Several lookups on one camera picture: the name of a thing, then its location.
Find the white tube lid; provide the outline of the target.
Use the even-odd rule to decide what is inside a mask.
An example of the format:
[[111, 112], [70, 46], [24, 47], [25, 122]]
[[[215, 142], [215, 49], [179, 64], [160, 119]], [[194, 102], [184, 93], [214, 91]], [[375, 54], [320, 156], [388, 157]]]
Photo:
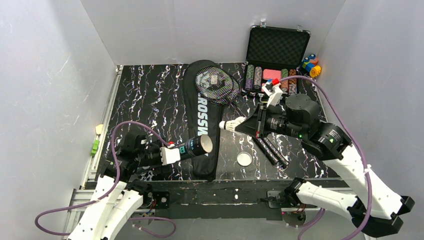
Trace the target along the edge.
[[236, 157], [236, 161], [240, 166], [247, 167], [252, 163], [253, 158], [247, 152], [240, 152]]

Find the white shuttlecock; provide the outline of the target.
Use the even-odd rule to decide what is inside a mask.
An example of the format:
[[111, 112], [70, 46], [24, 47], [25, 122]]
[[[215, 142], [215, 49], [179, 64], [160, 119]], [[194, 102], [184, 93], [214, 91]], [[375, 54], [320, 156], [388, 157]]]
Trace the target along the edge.
[[218, 126], [221, 130], [227, 130], [233, 133], [238, 133], [236, 127], [246, 120], [246, 117], [239, 116], [234, 120], [221, 121]]

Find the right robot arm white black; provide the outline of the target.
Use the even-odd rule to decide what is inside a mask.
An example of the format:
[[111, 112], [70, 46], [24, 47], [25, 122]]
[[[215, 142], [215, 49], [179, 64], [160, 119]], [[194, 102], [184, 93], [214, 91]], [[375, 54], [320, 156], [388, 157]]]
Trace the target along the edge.
[[352, 190], [352, 194], [342, 194], [297, 177], [284, 190], [283, 201], [336, 213], [370, 237], [397, 234], [403, 225], [400, 216], [412, 210], [414, 200], [387, 187], [363, 165], [359, 148], [343, 129], [320, 120], [319, 115], [320, 106], [315, 101], [305, 94], [294, 94], [285, 99], [284, 108], [260, 104], [251, 116], [219, 126], [253, 138], [271, 133], [297, 138], [306, 152], [333, 169]]

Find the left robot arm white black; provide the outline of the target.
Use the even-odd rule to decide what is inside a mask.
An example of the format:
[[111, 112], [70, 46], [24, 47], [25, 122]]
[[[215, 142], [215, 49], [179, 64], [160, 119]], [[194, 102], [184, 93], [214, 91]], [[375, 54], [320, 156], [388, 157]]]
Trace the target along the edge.
[[137, 209], [146, 207], [149, 213], [154, 209], [158, 201], [152, 186], [138, 179], [129, 182], [134, 171], [119, 163], [120, 157], [134, 163], [148, 157], [149, 149], [144, 135], [127, 134], [112, 152], [119, 173], [99, 177], [91, 197], [94, 203], [87, 205], [69, 240], [113, 240]]

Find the black racket bag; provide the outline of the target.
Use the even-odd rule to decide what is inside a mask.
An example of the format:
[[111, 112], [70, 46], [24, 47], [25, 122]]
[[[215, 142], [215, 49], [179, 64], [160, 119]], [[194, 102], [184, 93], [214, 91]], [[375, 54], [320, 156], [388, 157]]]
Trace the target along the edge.
[[216, 179], [221, 132], [219, 123], [223, 117], [224, 106], [201, 97], [195, 86], [197, 73], [209, 66], [219, 68], [211, 60], [198, 60], [189, 64], [183, 74], [182, 93], [189, 137], [208, 135], [213, 144], [211, 153], [191, 159], [193, 174], [199, 180], [211, 182]]

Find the black shuttlecock tube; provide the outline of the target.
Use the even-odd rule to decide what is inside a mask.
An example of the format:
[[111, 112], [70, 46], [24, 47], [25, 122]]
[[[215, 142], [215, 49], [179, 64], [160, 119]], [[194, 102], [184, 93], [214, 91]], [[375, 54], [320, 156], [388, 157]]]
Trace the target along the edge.
[[202, 155], [207, 156], [213, 150], [213, 143], [208, 135], [202, 134], [190, 138], [176, 148], [178, 149], [180, 160], [184, 161]]

